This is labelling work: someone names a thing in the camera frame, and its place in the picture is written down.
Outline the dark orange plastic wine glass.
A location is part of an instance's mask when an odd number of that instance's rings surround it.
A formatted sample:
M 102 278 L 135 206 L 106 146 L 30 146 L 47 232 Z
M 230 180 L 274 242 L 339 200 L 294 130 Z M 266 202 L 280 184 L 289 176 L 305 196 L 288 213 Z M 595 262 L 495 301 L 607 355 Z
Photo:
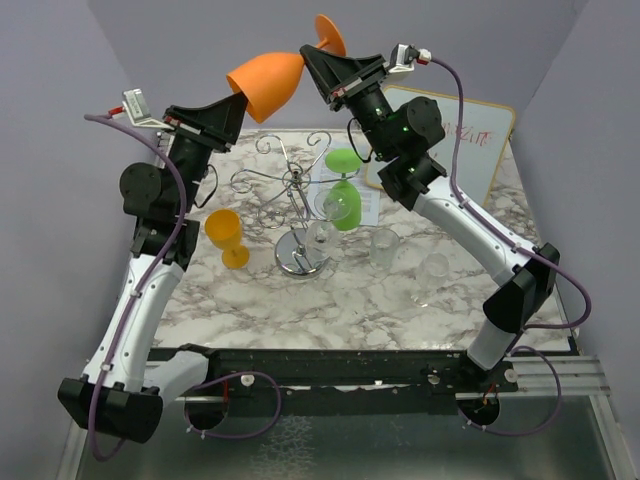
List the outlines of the dark orange plastic wine glass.
M 247 113 L 261 124 L 295 94 L 304 66 L 300 53 L 264 53 L 229 72 L 226 80 L 234 93 L 246 97 Z

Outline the green plastic wine glass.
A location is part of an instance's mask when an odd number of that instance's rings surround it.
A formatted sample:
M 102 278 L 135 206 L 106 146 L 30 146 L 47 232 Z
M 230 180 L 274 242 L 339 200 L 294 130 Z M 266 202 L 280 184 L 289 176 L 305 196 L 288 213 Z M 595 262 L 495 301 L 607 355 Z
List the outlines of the green plastic wine glass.
M 332 150 L 326 156 L 325 164 L 332 173 L 340 175 L 332 188 L 343 192 L 351 207 L 350 214 L 345 219 L 336 221 L 335 226 L 342 232 L 353 230 L 361 223 L 362 201 L 359 191 L 349 178 L 359 173 L 362 164 L 360 157 L 353 149 L 341 148 Z

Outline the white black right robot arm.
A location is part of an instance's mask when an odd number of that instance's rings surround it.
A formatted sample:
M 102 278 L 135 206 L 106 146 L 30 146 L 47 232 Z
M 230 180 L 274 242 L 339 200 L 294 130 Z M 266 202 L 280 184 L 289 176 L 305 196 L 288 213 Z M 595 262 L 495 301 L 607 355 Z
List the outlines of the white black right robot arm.
M 551 295 L 559 251 L 549 243 L 537 247 L 510 231 L 462 192 L 455 166 L 445 168 L 430 156 L 445 137 L 436 101 L 419 96 L 398 108 L 388 103 L 382 82 L 435 62 L 428 50 L 399 44 L 390 61 L 381 55 L 346 57 L 311 45 L 299 52 L 329 108 L 348 109 L 360 124 L 374 161 L 383 165 L 378 176 L 386 194 L 449 234 L 496 283 L 497 291 L 483 304 L 484 324 L 459 367 L 467 389 L 483 390 Z

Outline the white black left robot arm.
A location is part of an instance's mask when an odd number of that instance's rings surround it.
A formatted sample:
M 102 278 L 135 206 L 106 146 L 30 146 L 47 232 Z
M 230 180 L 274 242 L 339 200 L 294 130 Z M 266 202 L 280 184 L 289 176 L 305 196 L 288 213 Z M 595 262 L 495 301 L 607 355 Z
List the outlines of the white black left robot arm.
M 153 371 L 147 360 L 197 245 L 200 224 L 187 215 L 199 184 L 212 153 L 227 153 L 236 143 L 248 101 L 236 93 L 199 108 L 172 105 L 156 120 L 133 92 L 124 97 L 128 125 L 115 112 L 86 120 L 139 141 L 162 163 L 133 163 L 120 177 L 123 210 L 135 219 L 126 275 L 103 339 L 82 374 L 62 380 L 58 399 L 90 436 L 145 443 L 177 397 L 191 388 L 210 394 L 220 385 L 221 371 L 201 347 L 179 348 Z

